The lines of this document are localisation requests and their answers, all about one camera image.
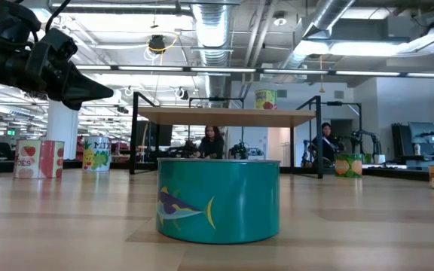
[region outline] ceiling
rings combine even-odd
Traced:
[[[244,0],[232,10],[231,66],[243,66],[258,3],[258,0]],[[264,48],[258,55],[258,65],[282,62],[286,59],[295,47],[293,33],[298,18],[312,14],[316,3],[317,1],[314,0],[281,0],[278,2],[276,11],[285,12],[284,17],[287,23],[282,26],[270,24],[265,36]],[[357,0],[342,18],[379,20],[396,15],[409,17],[410,14],[429,11],[434,11],[434,0]],[[200,65],[199,51],[196,50],[199,44],[191,17],[159,14],[63,13],[57,20],[54,20],[53,26],[62,29],[75,39],[78,52],[72,61],[77,65]],[[40,37],[43,35],[43,31],[38,33]],[[152,35],[162,35],[166,46],[170,44],[172,46],[160,56],[148,53],[147,42]],[[388,62],[389,58],[386,57],[323,55],[308,57],[304,64],[309,69],[370,71],[392,69]],[[115,121],[108,122],[105,128],[99,129],[99,132],[106,130],[108,135],[116,137],[122,135],[122,139],[127,139],[130,133],[130,115],[118,113],[115,105],[119,104],[131,112],[131,107],[128,105],[132,103],[133,91],[140,91],[151,101],[162,106],[188,106],[188,101],[181,100],[176,94],[179,89],[187,90],[189,96],[207,96],[204,76],[103,73],[87,76],[111,87],[115,91],[115,96],[85,104],[79,113],[80,134],[94,132],[96,129],[91,128],[94,126],[91,125],[92,122],[111,118]],[[321,80],[321,76],[308,76],[306,83],[314,84]],[[360,82],[354,77],[324,77],[323,80],[348,83],[350,86]],[[24,126],[28,131],[31,130],[28,135],[31,133],[33,135],[44,134],[47,101],[28,97],[18,89],[0,85],[0,102],[6,102],[5,105],[0,105],[0,118],[2,118],[0,126]],[[11,119],[15,119],[14,122],[19,124],[13,124]],[[178,132],[176,138],[185,134],[184,127],[179,129],[183,130]],[[202,127],[196,127],[195,132],[202,132],[201,130]]]

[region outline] wooden table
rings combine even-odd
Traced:
[[[163,125],[296,127],[316,117],[308,110],[228,108],[139,108],[139,115]]]

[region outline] person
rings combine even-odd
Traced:
[[[217,126],[206,126],[205,137],[202,139],[199,150],[194,156],[207,159],[222,159],[223,151],[224,139],[220,135],[219,128]]]
[[[330,162],[334,162],[335,154],[342,149],[338,139],[332,135],[331,124],[323,123],[322,129],[322,157]],[[313,139],[312,145],[309,147],[312,151],[317,151],[317,137]]]

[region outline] dark hair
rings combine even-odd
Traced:
[[[207,128],[212,127],[214,130],[214,139],[215,140],[221,140],[222,135],[220,134],[220,129],[217,126],[205,126],[205,139],[209,140],[209,136],[207,135]]]
[[[332,129],[332,128],[331,128],[331,124],[329,124],[329,123],[323,123],[323,124],[321,125],[321,129],[324,129],[324,127],[326,127],[326,126],[328,126],[329,129]]]

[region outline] green can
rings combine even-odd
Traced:
[[[279,232],[279,161],[159,159],[157,230],[207,244]]]
[[[361,154],[336,154],[336,177],[361,178],[362,155]]]

